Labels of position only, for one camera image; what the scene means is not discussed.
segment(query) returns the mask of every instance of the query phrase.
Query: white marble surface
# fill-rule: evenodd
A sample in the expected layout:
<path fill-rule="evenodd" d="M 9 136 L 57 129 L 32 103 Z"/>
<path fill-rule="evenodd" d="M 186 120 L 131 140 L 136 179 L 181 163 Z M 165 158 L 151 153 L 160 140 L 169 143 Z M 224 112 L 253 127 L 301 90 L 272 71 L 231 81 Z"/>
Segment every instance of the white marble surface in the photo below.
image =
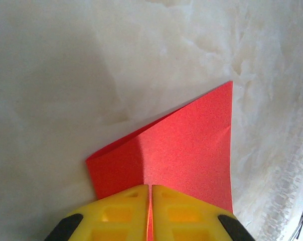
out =
<path fill-rule="evenodd" d="M 232 194 L 257 240 L 303 210 L 303 0 L 0 1 L 0 240 L 94 198 L 84 159 L 234 80 Z"/>

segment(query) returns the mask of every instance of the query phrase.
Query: red paper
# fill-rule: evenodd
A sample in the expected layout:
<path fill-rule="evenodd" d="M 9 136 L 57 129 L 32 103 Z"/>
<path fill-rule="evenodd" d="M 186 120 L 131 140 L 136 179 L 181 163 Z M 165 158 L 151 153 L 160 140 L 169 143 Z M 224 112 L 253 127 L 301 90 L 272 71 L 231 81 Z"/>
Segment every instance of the red paper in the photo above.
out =
<path fill-rule="evenodd" d="M 232 212 L 232 82 L 86 160 L 98 198 L 160 184 Z"/>

